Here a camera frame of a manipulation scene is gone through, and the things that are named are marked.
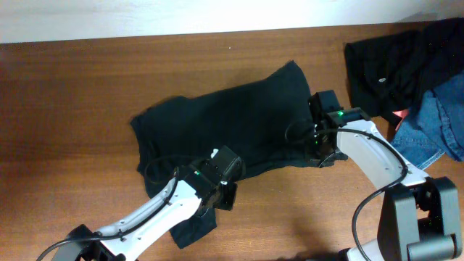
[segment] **blue denim fabric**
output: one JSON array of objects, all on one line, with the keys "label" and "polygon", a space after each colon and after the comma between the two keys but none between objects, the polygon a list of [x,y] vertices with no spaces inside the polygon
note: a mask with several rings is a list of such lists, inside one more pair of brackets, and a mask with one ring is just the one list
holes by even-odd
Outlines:
[{"label": "blue denim fabric", "polygon": [[410,108],[391,145],[422,170],[444,153],[464,160],[464,71],[425,92],[421,105]]}]

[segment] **black jacket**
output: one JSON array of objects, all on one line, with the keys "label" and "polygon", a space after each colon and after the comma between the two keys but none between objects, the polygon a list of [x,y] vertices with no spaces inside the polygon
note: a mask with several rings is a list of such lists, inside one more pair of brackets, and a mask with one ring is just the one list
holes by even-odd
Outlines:
[{"label": "black jacket", "polygon": [[425,91],[464,69],[464,18],[345,46],[353,107],[396,125],[392,112],[417,104]]}]

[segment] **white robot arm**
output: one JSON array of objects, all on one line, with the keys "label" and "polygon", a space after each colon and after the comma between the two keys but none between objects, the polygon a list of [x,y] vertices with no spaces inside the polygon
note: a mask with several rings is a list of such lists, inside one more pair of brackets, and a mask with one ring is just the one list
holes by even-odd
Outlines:
[{"label": "white robot arm", "polygon": [[[339,259],[423,261],[459,257],[463,246],[454,184],[447,178],[430,178],[408,162],[362,110],[343,110],[333,91],[314,95],[310,107],[318,124],[308,141],[320,144],[321,151],[328,147],[351,157],[378,192],[384,193],[377,239],[341,251]],[[136,260],[162,234],[195,215],[198,209],[231,210],[236,193],[234,181],[243,174],[242,164],[239,157],[223,147],[206,163],[176,168],[166,187],[129,216],[96,233],[84,225],[72,231],[68,235],[71,239],[95,240],[58,243],[60,248],[53,261],[81,257],[86,261]],[[418,220],[416,208],[430,211],[428,218]]]}]

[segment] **brown wooden surface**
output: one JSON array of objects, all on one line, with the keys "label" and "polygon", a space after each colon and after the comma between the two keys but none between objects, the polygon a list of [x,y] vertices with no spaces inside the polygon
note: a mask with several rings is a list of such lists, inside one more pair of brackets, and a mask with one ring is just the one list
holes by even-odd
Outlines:
[{"label": "brown wooden surface", "polygon": [[[95,230],[148,200],[128,122],[150,105],[260,80],[294,59],[311,92],[334,89],[349,107],[344,43],[423,26],[1,45],[1,259],[35,260],[75,226]],[[386,122],[375,122],[386,135]],[[428,172],[461,189],[462,169],[442,157]],[[200,241],[179,250],[165,234],[139,259],[275,260],[339,251],[354,245],[352,213],[372,191],[351,160],[273,170],[239,182],[233,211],[217,211],[218,228]],[[375,237],[380,206],[374,200],[361,214],[362,241]]]}]

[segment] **black cable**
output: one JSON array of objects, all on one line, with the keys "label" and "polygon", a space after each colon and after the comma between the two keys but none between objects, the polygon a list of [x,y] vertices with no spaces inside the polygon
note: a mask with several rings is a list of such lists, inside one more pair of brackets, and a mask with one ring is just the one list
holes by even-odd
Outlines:
[{"label": "black cable", "polygon": [[352,229],[352,233],[353,233],[353,238],[355,240],[355,243],[356,243],[356,247],[360,250],[360,253],[362,255],[362,257],[364,257],[364,259],[366,259],[367,261],[370,261],[370,258],[367,256],[367,254],[364,252],[364,249],[363,249],[363,246],[361,246],[361,243],[360,243],[360,240],[358,239],[357,237],[357,231],[356,231],[356,221],[357,221],[357,217],[358,215],[360,214],[361,210],[363,209],[363,207],[369,202],[371,201],[372,199],[374,199],[376,196],[382,194],[383,192],[385,192],[387,189],[390,189],[391,187],[393,186],[396,186],[398,184],[400,184],[405,178],[406,178],[406,175],[407,175],[407,172],[408,172],[408,169],[407,169],[407,165],[406,165],[406,162],[403,160],[403,158],[401,157],[401,155],[399,155],[399,153],[397,151],[395,151],[387,142],[385,142],[384,140],[380,139],[380,138],[377,138],[376,136],[374,136],[373,134],[371,133],[367,133],[365,131],[361,131],[361,130],[352,130],[352,129],[327,129],[327,130],[319,130],[319,131],[316,131],[313,135],[320,135],[320,134],[329,134],[329,133],[339,133],[339,132],[346,132],[346,133],[356,133],[356,134],[360,134],[360,135],[363,135],[363,136],[367,136],[368,138],[370,139],[373,139],[374,141],[377,141],[379,142],[380,144],[382,144],[383,146],[385,146],[399,161],[399,163],[401,164],[402,166],[402,171],[401,171],[401,176],[396,179],[395,181],[391,182],[390,184],[374,191],[371,195],[369,195],[368,197],[366,197],[356,208],[355,210],[355,213],[353,214],[353,218],[352,218],[352,223],[351,223],[351,229]]},{"label": "black cable", "polygon": [[105,240],[113,240],[113,239],[122,239],[124,236],[127,236],[128,234],[136,231],[139,229],[141,226],[143,226],[148,220],[152,219],[158,212],[160,212],[166,205],[169,203],[169,201],[173,198],[175,189],[177,188],[178,185],[178,175],[174,175],[174,186],[169,195],[167,195],[166,199],[164,202],[159,206],[155,211],[153,211],[152,214],[150,214],[148,217],[146,217],[144,220],[142,220],[140,223],[137,225],[133,226],[132,228],[129,228],[128,230],[124,232],[119,232],[115,235],[111,236],[89,236],[89,237],[84,237],[84,238],[79,238],[79,239],[65,239],[61,240],[55,244],[52,244],[49,248],[45,249],[45,251],[42,252],[40,256],[38,256],[37,261],[42,261],[42,259],[51,251],[56,249],[57,247],[62,247],[65,244],[70,244],[70,243],[78,243],[78,242],[87,242],[87,241],[105,241]]},{"label": "black cable", "polygon": [[148,181],[149,183],[151,184],[154,184],[154,185],[160,185],[160,184],[163,184],[165,183],[166,181],[170,181],[173,177],[170,176],[169,178],[163,180],[163,181],[152,181],[149,177],[148,177],[148,168],[150,166],[152,166],[154,163],[157,163],[157,162],[160,162],[162,160],[169,160],[169,159],[175,159],[175,158],[179,158],[179,159],[190,159],[190,160],[198,160],[198,159],[201,159],[200,157],[196,157],[196,156],[191,156],[191,155],[182,155],[182,154],[171,154],[171,155],[166,155],[166,156],[162,156],[162,157],[158,157],[156,159],[152,159],[150,160],[145,168],[144,168],[144,173],[143,173],[143,176],[144,176],[144,179],[146,181]]}]

